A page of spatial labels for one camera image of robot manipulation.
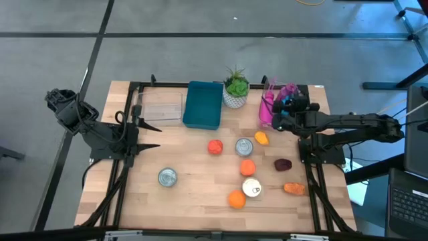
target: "blue plastic bin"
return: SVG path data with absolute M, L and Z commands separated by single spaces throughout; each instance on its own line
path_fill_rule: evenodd
M 186 127 L 217 130 L 220 126 L 223 85 L 190 81 L 183 123 Z

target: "wooden tabletop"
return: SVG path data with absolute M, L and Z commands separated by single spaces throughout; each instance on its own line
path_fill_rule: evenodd
M 128 86 L 129 82 L 111 83 L 103 122 L 115 123 L 114 113 L 124 109 Z M 324 87 L 308 86 L 308 89 L 311 102 L 319 103 L 320 111 L 330 113 Z M 186 88 L 145 88 L 144 92 L 181 92 L 183 108 L 187 95 Z M 216 131 L 188 129 L 182 123 L 159 127 L 161 133 L 141 129 L 139 143 L 156 143 L 160 147 L 145 150 L 135 159 L 126 185 L 120 228 L 313 232 L 308 194 L 295 196 L 285 193 L 282 188 L 287 182 L 307 186 L 304 166 L 298 154 L 298 138 L 286 131 L 266 131 L 270 140 L 268 146 L 261 146 L 254 139 L 254 133 L 259 130 L 261 93 L 262 90 L 250 90 L 247 103 L 239 109 L 223 105 L 221 125 Z M 263 192 L 258 197 L 248 197 L 245 207 L 235 210 L 229 207 L 227 196 L 231 191 L 241 189 L 244 180 L 239 172 L 239 164 L 244 158 L 235 154 L 235 143 L 242 137 L 253 142 L 254 150 L 249 158 L 256 164 L 254 177 L 260 181 Z M 223 142 L 220 156 L 208 154 L 207 144 L 211 139 Z M 292 161 L 292 169 L 277 172 L 274 161 L 279 158 Z M 89 170 L 76 224 L 86 221 L 104 198 L 111 166 L 111 160 L 103 160 Z M 323 166 L 332 205 L 355 229 L 343 172 L 334 165 Z M 158 173 L 165 167 L 171 167 L 178 173 L 177 184 L 172 188 L 158 183 Z M 109 224 L 112 223 L 114 206 L 110 208 Z M 318 210 L 325 229 L 319 199 Z

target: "tin can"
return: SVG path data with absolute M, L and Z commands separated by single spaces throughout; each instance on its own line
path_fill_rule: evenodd
M 253 143 L 246 138 L 241 138 L 236 142 L 235 151 L 241 157 L 248 157 L 253 152 Z
M 248 177 L 242 183 L 242 191 L 248 197 L 257 197 L 261 193 L 260 182 L 254 177 Z
M 177 183 L 177 173 L 172 168 L 164 168 L 159 171 L 158 181 L 164 187 L 172 187 Z

